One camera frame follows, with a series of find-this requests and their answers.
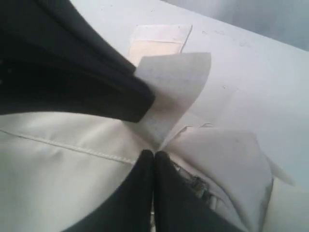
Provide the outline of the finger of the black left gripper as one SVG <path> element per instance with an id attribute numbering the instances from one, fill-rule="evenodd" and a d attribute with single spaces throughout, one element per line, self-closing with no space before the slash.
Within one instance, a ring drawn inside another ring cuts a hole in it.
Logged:
<path id="1" fill-rule="evenodd" d="M 154 103 L 131 74 L 86 71 L 5 31 L 0 33 L 0 113 L 69 112 L 139 122 Z"/>
<path id="2" fill-rule="evenodd" d="M 82 17 L 69 0 L 49 0 L 48 9 L 60 24 L 100 59 L 120 65 L 129 72 L 135 66 L 109 45 Z"/>

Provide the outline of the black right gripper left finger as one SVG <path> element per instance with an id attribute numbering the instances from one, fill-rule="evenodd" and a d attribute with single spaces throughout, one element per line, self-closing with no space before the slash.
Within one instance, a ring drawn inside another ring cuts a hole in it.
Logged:
<path id="1" fill-rule="evenodd" d="M 93 212 L 65 232 L 149 232 L 153 200 L 154 155 L 141 151 L 121 185 Z"/>

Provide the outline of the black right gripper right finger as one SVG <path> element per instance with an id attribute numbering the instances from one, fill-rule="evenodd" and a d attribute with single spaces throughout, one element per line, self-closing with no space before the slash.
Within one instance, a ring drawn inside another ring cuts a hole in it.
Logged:
<path id="1" fill-rule="evenodd" d="M 157 232 L 230 232 L 232 225 L 209 209 L 184 183 L 167 153 L 154 157 Z"/>

